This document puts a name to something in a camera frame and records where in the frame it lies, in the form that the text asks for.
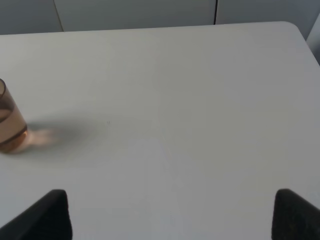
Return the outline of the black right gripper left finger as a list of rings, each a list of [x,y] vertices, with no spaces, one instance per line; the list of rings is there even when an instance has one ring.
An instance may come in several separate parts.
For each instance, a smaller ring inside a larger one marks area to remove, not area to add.
[[[67,192],[53,189],[0,228],[2,240],[71,240]]]

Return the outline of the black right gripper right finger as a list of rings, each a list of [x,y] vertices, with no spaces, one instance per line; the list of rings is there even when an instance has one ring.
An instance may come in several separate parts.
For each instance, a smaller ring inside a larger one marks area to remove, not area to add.
[[[290,189],[279,189],[274,199],[272,240],[318,240],[320,210]]]

